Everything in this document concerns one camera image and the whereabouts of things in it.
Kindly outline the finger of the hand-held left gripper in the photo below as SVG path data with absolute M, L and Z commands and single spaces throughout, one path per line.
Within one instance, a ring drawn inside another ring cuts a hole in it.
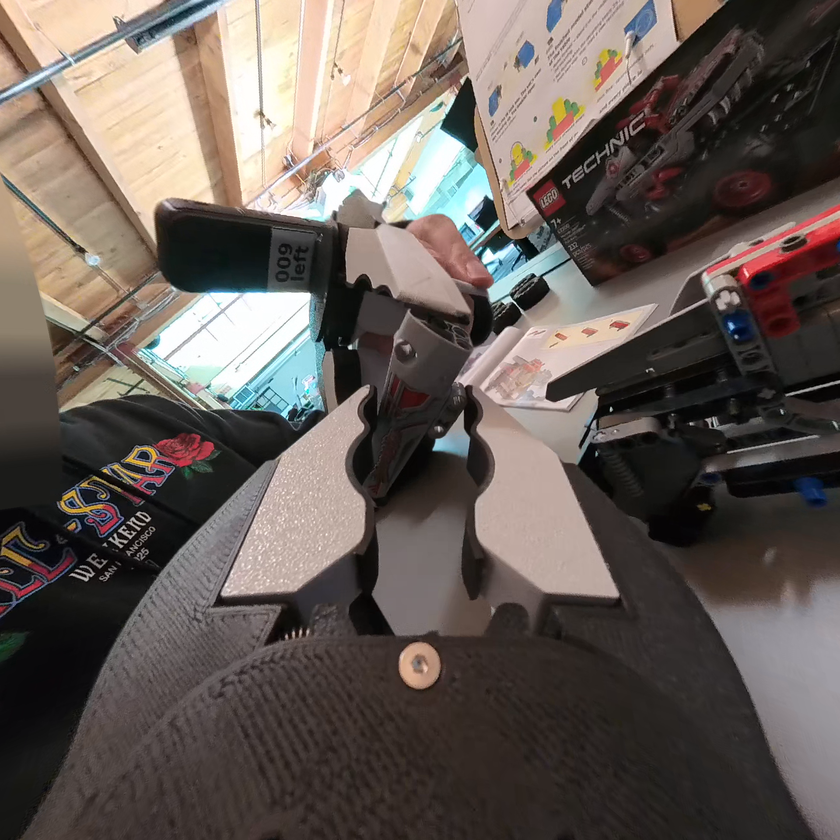
M 363 349 L 391 349 L 408 310 L 399 301 L 377 292 L 362 295 L 354 340 Z
M 348 227 L 345 276 L 351 288 L 387 292 L 409 308 L 440 317 L 470 317 L 465 293 L 425 247 L 406 230 Z

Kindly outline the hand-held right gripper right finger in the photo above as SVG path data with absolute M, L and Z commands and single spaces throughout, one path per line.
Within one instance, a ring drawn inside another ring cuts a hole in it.
M 461 577 L 470 600 L 524 609 L 542 625 L 550 607 L 615 607 L 621 596 L 562 460 L 504 408 L 466 389 L 468 509 Z

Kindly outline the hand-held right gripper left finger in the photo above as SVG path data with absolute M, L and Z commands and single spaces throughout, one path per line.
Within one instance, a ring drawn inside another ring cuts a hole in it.
M 349 605 L 377 582 L 375 389 L 362 386 L 279 457 L 219 592 L 226 605 Z

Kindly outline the grey red toy body panel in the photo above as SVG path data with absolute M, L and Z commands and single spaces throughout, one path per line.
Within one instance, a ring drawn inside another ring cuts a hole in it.
M 371 439 L 364 488 L 380 503 L 425 441 L 444 436 L 466 404 L 457 382 L 473 350 L 468 331 L 441 318 L 407 313 L 396 331 Z

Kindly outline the toy truck chassis model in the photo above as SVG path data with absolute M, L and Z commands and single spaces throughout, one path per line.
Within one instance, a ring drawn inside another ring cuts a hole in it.
M 648 535 L 698 540 L 715 492 L 839 485 L 839 208 L 740 243 L 692 274 L 671 315 L 553 379 L 594 391 L 581 468 Z

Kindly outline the grey desk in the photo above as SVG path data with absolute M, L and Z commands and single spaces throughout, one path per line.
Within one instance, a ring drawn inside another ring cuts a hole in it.
M 500 300 L 531 271 L 552 292 L 527 311 L 533 325 L 582 322 L 654 303 L 648 323 L 669 315 L 686 278 L 738 242 L 838 204 L 838 180 L 795 197 L 649 266 L 591 287 L 572 261 L 551 258 L 499 280 Z M 374 590 L 398 634 L 474 634 L 490 609 L 471 602 L 460 578 L 461 541 L 476 485 L 469 439 L 458 421 L 427 465 L 378 512 L 380 573 Z M 816 837 L 839 833 L 838 495 L 810 509 L 794 495 L 717 495 L 701 541 L 665 552 L 699 596 L 749 690 L 765 736 Z

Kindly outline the person's left hand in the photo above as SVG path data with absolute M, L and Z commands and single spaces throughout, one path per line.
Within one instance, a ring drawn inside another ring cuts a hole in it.
M 494 280 L 488 269 L 470 250 L 449 217 L 442 214 L 420 217 L 408 222 L 405 229 L 453 279 L 482 290 L 492 286 Z

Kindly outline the building instruction booklet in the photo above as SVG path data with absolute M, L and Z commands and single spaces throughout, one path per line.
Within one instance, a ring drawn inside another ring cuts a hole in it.
M 506 327 L 473 350 L 458 382 L 506 408 L 569 412 L 581 394 L 552 402 L 549 383 L 632 338 L 657 309 L 649 304 L 563 326 Z

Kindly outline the person's black printed sweatshirt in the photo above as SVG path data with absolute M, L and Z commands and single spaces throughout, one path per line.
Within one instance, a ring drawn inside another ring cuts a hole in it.
M 59 415 L 62 484 L 2 511 L 1 837 L 60 769 L 123 626 L 183 544 L 322 419 L 130 395 Z

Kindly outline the black toy set box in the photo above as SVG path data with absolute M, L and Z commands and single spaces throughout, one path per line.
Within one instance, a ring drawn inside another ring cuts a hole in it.
M 838 172 L 839 2 L 737 1 L 528 197 L 596 287 Z

